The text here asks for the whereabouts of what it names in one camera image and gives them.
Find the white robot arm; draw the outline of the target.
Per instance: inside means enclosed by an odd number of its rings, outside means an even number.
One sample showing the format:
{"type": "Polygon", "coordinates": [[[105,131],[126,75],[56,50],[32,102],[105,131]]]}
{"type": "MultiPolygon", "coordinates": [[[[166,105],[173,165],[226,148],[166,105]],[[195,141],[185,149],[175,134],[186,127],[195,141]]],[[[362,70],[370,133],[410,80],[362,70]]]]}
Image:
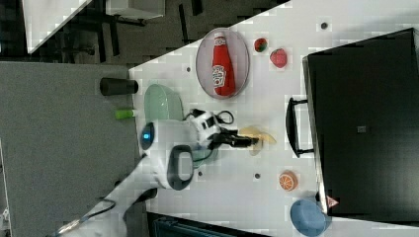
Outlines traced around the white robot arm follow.
{"type": "Polygon", "coordinates": [[[257,137],[223,127],[209,111],[193,109],[183,119],[155,119],[139,135],[141,159],[133,171],[83,216],[46,237],[126,237],[126,211],[144,193],[156,189],[181,191],[194,176],[194,152],[226,144],[247,148],[257,137]]]}

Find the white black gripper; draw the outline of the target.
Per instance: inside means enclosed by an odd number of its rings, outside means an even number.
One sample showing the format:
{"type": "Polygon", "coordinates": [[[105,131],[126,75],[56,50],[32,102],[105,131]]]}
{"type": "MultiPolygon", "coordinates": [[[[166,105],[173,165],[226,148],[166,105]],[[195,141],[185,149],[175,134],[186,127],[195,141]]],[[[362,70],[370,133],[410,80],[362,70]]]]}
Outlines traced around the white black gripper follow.
{"type": "MultiPolygon", "coordinates": [[[[222,136],[237,136],[237,129],[220,128],[216,116],[212,112],[202,110],[192,110],[192,124],[198,133],[198,142],[201,147],[208,149],[212,142],[212,137],[215,134],[222,136]]],[[[259,141],[258,138],[237,137],[237,138],[222,138],[213,142],[213,147],[226,144],[230,147],[246,148],[255,145],[259,141]]]]}

